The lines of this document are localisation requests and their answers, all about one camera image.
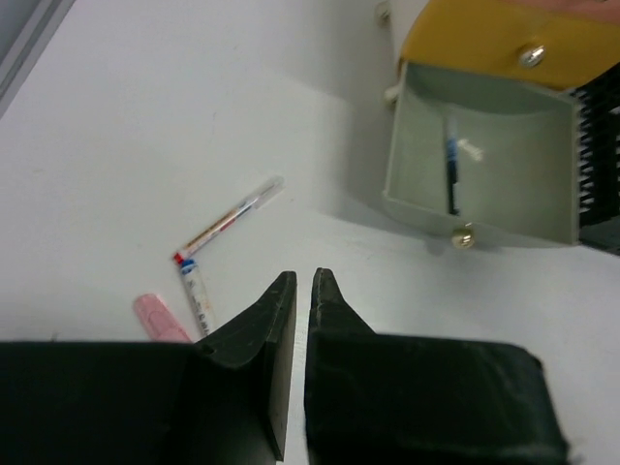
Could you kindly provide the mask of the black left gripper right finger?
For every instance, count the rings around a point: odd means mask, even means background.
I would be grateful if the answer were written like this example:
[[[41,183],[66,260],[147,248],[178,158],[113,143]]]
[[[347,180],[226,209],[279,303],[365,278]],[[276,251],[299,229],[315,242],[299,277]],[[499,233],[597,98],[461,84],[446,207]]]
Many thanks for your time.
[[[507,343],[381,334],[315,272],[305,436],[313,464],[566,464],[542,362]]]

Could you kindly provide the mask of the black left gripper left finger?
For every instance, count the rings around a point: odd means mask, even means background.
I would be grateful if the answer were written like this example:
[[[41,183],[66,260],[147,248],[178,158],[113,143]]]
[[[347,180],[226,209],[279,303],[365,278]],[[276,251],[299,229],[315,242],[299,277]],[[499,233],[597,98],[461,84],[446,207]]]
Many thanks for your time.
[[[284,458],[296,276],[188,343],[5,342],[5,464],[274,464]]]

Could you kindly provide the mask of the blue gel pen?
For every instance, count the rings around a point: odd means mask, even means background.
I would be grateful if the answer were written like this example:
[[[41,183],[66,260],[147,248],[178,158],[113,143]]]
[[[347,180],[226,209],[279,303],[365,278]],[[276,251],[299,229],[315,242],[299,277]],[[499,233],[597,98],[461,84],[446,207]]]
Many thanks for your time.
[[[456,120],[453,115],[446,115],[444,129],[447,159],[448,209],[451,215],[458,216],[460,214],[460,208],[457,202],[457,191],[459,186],[457,166],[458,145]]]

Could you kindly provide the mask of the grey bottom drawer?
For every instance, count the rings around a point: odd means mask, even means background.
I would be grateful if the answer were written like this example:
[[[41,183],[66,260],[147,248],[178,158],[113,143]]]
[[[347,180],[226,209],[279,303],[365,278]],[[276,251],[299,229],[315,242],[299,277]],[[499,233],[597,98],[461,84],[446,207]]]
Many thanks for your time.
[[[457,248],[574,246],[579,234],[577,103],[534,84],[402,68],[383,205]],[[457,131],[458,216],[448,209],[445,117]]]

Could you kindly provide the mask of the black mesh file organizer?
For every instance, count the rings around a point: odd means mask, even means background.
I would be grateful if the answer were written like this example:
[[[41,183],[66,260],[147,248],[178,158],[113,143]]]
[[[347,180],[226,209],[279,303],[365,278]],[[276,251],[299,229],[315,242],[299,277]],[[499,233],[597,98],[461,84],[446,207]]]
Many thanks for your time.
[[[572,95],[578,109],[579,241],[619,254],[619,67]]]

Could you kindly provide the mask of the pink top drawer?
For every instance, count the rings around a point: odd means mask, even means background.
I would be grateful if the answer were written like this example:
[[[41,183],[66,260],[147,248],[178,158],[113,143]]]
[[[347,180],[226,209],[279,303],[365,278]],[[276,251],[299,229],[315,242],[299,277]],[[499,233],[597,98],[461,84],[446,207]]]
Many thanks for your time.
[[[619,0],[549,0],[534,5],[551,11],[583,16],[600,22],[619,23]]]

